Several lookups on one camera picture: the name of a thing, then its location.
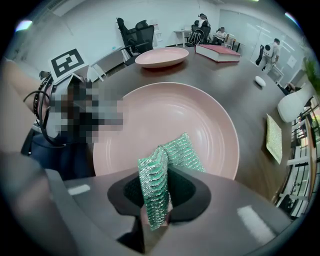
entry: white vase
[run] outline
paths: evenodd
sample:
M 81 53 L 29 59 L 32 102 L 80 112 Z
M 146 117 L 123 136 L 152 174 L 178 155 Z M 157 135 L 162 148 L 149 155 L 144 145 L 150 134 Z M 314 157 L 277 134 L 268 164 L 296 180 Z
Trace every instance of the white vase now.
M 281 119 L 286 123 L 294 121 L 304 111 L 304 106 L 308 100 L 315 94 L 315 89 L 307 80 L 300 90 L 282 98 L 278 104 Z

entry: white table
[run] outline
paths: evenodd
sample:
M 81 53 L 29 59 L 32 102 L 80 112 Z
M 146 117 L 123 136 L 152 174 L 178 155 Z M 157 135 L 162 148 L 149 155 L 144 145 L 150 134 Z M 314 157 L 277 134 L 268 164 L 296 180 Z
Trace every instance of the white table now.
M 233 41 L 233 43 L 232 43 L 232 48 L 231 48 L 231 50 L 233 50 L 233 49 L 234 49 L 234 45 L 235 45 L 235 43 L 237 43 L 237 44 L 238 44 L 238 47 L 237 47 L 237 48 L 236 48 L 236 50 L 235 50 L 235 52 L 236 52 L 236 53 L 239 51 L 240 45 L 246 46 L 244 43 L 239 42 L 239 41 L 237 41 L 237 40 L 235 39 L 235 40 Z
M 175 46 L 178 46 L 178 34 L 182 33 L 182 46 L 185 48 L 185 33 L 192 33 L 192 30 L 175 30 Z
M 113 50 L 104 54 L 99 59 L 91 61 L 89 66 L 101 81 L 104 81 L 104 79 L 99 74 L 99 72 L 106 73 L 107 71 L 124 62 L 123 54 L 121 52 L 122 48 L 123 46 L 117 46 Z

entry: glass wall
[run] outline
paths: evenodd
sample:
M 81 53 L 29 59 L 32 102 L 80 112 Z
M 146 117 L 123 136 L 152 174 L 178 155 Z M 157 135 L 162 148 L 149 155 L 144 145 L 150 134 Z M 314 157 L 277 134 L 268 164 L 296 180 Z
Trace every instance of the glass wall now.
M 294 74 L 301 68 L 304 51 L 301 46 L 287 36 L 283 31 L 270 24 L 234 11 L 221 10 L 219 28 L 225 27 L 227 34 L 231 34 L 241 43 L 239 53 L 254 64 L 259 57 L 260 45 L 267 45 L 275 38 L 280 40 L 280 56 L 276 67 L 283 73 L 280 84 L 285 86 Z

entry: black cable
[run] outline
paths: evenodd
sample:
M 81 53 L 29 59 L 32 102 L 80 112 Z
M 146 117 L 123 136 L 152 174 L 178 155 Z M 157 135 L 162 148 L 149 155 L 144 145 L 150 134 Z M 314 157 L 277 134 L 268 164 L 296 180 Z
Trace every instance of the black cable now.
M 65 148 L 66 146 L 70 146 L 71 145 L 71 144 L 63 144 L 61 146 L 45 146 L 45 145 L 42 145 L 42 144 L 40 144 L 40 143 L 38 143 L 38 142 L 36 142 L 34 140 L 32 141 L 32 143 L 34 143 L 34 144 L 36 144 L 36 145 L 38 145 L 40 147 L 46 148 L 46 149 L 62 149 L 62 148 Z
M 27 96 L 25 96 L 25 98 L 23 99 L 23 102 L 25 102 L 27 100 L 27 98 L 29 98 L 32 94 L 37 94 L 37 93 L 44 94 L 45 96 L 47 96 L 48 100 L 50 99 L 49 95 L 47 93 L 45 93 L 44 91 L 34 90 L 34 91 L 30 92 Z
M 48 87 L 50 86 L 49 84 L 49 80 L 46 82 L 43 91 L 46 92 Z M 55 141 L 51 140 L 47 134 L 47 131 L 44 128 L 44 124 L 43 124 L 43 119 L 42 119 L 42 108 L 44 106 L 44 102 L 45 102 L 45 97 L 42 97 L 41 101 L 40 101 L 40 107 L 39 107 L 39 122 L 40 122 L 40 129 L 42 132 L 42 135 L 44 136 L 44 138 L 53 146 L 56 147 L 65 147 L 65 145 L 61 145 L 59 143 L 56 143 Z

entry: large pink plate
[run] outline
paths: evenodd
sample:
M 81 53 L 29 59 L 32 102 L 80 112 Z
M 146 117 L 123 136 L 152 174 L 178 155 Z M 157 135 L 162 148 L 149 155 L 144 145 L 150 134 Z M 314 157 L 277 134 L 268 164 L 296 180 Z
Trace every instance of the large pink plate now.
M 104 142 L 94 144 L 97 176 L 137 167 L 138 159 L 187 132 L 208 173 L 235 178 L 239 163 L 236 129 L 210 95 L 190 85 L 159 82 L 130 92 L 123 102 L 128 115 L 122 131 L 105 133 L 99 139 Z
M 182 62 L 189 52 L 183 48 L 165 47 L 146 51 L 135 59 L 144 68 L 163 68 Z

